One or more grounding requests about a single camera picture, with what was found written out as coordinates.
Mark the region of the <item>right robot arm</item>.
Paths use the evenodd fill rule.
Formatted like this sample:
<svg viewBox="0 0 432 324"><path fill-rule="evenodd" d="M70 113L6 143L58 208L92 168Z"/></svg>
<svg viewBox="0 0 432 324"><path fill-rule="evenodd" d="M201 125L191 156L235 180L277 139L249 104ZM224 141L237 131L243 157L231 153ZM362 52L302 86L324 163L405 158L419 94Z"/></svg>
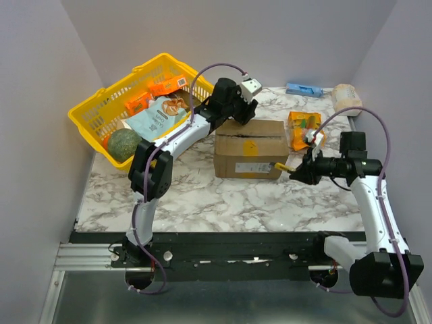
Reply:
<svg viewBox="0 0 432 324"><path fill-rule="evenodd" d="M324 157L312 145L290 179L317 185L321 178L342 178L353 193L362 218L367 249L362 252L338 232L319 232L311 246L314 262L331 259L349 273L357 296L403 299L424 269L419 255L412 254L400 234L386 197L386 182L379 175L380 161L369 159L363 132L343 132L340 157Z"/></svg>

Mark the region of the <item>yellow utility knife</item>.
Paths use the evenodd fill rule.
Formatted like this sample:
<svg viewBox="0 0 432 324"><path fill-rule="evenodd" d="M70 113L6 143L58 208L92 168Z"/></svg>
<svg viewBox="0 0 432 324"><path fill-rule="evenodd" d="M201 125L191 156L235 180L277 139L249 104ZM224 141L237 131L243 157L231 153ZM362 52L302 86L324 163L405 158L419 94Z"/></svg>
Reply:
<svg viewBox="0 0 432 324"><path fill-rule="evenodd" d="M295 168L292 167L288 167L287 165L284 165L283 163L270 163L270 166L272 166L273 168L283 171L283 172L287 172L287 173L293 173L296 171Z"/></svg>

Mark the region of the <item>brown cardboard express box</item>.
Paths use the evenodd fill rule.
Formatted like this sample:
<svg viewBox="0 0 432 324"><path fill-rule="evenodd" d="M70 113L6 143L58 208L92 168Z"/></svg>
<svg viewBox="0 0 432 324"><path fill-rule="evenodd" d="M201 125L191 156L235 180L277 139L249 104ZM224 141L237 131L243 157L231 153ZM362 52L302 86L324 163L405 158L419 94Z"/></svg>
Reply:
<svg viewBox="0 0 432 324"><path fill-rule="evenodd" d="M277 180L281 171L273 165L286 163L289 152L282 121L252 119L242 126L230 119L215 131L215 176Z"/></svg>

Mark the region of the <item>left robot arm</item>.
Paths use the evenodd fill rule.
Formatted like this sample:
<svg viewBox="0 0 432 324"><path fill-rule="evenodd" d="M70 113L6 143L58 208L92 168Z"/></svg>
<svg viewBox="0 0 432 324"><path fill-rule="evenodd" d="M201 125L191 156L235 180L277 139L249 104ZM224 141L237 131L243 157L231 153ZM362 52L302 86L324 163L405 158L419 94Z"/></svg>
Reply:
<svg viewBox="0 0 432 324"><path fill-rule="evenodd" d="M174 161L228 119L241 126L247 124L255 116L258 105L255 97L262 89L258 80L249 77L239 84L229 78L220 78L212 94L190 110L190 117L179 128L154 142L142 140L137 146L128 174L135 205L123 243L131 264L141 267L149 261L154 266L161 266L147 245L153 238L159 199L171 186Z"/></svg>

